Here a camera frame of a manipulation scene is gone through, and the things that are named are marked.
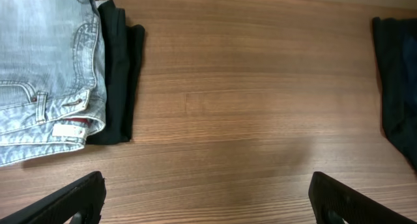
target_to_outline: light blue jeans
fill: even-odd
[[[82,149],[105,107],[94,0],[0,0],[0,166]]]

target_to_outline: wood grain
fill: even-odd
[[[417,220],[417,179],[381,132],[370,19],[303,0],[115,0],[147,30],[130,143],[0,168],[0,217],[99,170],[101,223],[314,223],[323,171]]]

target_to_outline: waistband label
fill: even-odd
[[[87,136],[87,129],[81,126],[74,126],[70,124],[55,124],[52,130],[54,137],[80,137]]]

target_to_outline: black folded garment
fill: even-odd
[[[145,29],[126,26],[124,10],[113,0],[101,2],[98,11],[106,47],[106,127],[87,138],[88,144],[113,145],[129,142],[142,60]]]
[[[417,169],[417,19],[374,18],[372,23],[382,82],[382,127]]]

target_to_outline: folded clothing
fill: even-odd
[[[382,83],[382,127],[417,169],[417,19],[374,18],[372,24]]]
[[[0,165],[82,149],[106,125],[94,0],[0,5]]]
[[[106,45],[106,127],[87,138],[88,144],[113,145],[132,138],[136,86],[145,29],[126,26],[124,10],[113,0],[96,1]]]

